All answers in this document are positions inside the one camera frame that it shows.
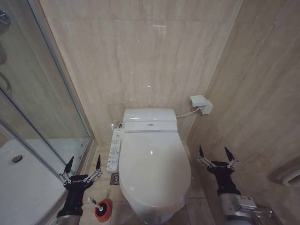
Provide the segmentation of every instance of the white electrical outlet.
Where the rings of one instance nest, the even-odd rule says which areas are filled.
[[[212,110],[212,103],[203,95],[190,96],[193,107],[199,107],[203,115],[209,114]]]

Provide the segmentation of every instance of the floor drain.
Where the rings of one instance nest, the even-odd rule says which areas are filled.
[[[112,173],[110,185],[119,185],[119,173]]]
[[[13,163],[18,163],[22,160],[23,156],[19,155],[19,156],[15,156],[13,157],[13,159],[11,160]]]

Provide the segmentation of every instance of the white cable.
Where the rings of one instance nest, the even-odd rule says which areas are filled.
[[[186,116],[186,115],[189,115],[189,114],[195,113],[195,112],[197,112],[199,109],[200,109],[200,107],[198,107],[196,110],[194,110],[194,111],[192,111],[192,112],[188,112],[188,113],[186,113],[186,114],[183,114],[183,115],[176,116],[176,118],[183,117],[183,116]]]

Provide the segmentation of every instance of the white toilet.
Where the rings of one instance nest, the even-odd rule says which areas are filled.
[[[185,205],[191,167],[173,109],[126,109],[120,187],[138,217],[161,224]]]

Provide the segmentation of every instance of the toilet lid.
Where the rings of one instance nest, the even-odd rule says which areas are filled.
[[[190,163],[177,132],[125,133],[119,173],[125,197],[153,207],[182,201],[191,182]]]

